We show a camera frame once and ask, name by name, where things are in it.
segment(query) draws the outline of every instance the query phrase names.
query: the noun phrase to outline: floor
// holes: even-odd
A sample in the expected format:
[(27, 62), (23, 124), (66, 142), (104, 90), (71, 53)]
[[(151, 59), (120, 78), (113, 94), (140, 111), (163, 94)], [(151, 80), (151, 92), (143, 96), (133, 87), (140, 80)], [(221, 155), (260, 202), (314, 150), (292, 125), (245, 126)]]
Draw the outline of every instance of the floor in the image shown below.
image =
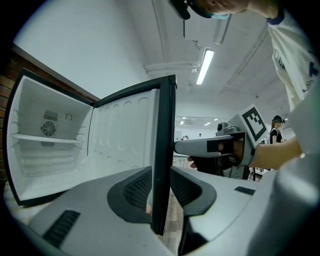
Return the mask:
[(164, 234), (163, 236), (158, 235), (158, 238), (174, 255), (178, 255), (179, 243), (182, 236), (183, 219), (183, 209), (176, 197), (170, 193)]

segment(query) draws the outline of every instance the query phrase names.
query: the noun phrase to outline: mini fridge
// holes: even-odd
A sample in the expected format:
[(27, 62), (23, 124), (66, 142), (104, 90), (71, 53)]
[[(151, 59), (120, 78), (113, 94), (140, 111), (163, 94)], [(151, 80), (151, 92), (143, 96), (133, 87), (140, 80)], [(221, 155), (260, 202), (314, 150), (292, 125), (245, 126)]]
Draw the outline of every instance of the mini fridge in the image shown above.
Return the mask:
[[(108, 79), (102, 86), (108, 86)], [(86, 181), (150, 166), (152, 229), (162, 234), (176, 87), (170, 75), (93, 103), (24, 69), (3, 126), (4, 164), (17, 203), (45, 203)]]

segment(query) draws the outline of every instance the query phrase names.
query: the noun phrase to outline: open fridge door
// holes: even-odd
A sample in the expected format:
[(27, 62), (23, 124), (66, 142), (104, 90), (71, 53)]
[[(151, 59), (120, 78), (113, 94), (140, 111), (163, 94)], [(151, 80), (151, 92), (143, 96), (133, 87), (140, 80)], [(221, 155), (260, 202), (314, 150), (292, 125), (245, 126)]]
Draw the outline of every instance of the open fridge door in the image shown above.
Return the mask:
[(151, 227), (164, 232), (170, 193), (176, 108), (174, 75), (146, 81), (98, 101), (94, 107), (88, 155), (95, 179), (152, 168)]

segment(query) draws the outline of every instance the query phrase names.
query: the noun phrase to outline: fridge shelf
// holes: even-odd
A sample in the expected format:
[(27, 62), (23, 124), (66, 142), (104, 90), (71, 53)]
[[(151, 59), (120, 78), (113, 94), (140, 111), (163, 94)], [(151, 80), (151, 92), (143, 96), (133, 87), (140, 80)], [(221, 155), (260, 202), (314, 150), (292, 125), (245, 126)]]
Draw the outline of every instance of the fridge shelf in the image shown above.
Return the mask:
[(20, 140), (27, 140), (27, 141), (38, 141), (38, 142), (55, 142), (55, 143), (68, 143), (68, 144), (82, 144), (83, 141), (76, 140), (76, 139), (63, 139), (63, 138), (49, 138), (49, 137), (39, 137), (39, 136), (31, 136), (25, 134), (13, 134), (13, 138), (17, 138)]

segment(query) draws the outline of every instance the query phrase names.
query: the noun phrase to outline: fluorescent light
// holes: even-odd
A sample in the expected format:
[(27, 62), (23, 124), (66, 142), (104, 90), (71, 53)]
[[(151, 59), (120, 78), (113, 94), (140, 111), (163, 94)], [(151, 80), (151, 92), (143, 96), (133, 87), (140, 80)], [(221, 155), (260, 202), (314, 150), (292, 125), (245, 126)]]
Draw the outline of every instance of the fluorescent light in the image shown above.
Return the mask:
[(213, 50), (206, 50), (205, 51), (205, 56), (204, 56), (201, 70), (200, 70), (200, 74), (198, 76), (198, 80), (196, 81), (197, 85), (201, 85), (202, 82), (204, 81), (206, 73), (207, 73), (208, 68), (210, 66), (211, 60), (214, 56), (214, 53), (215, 52)]

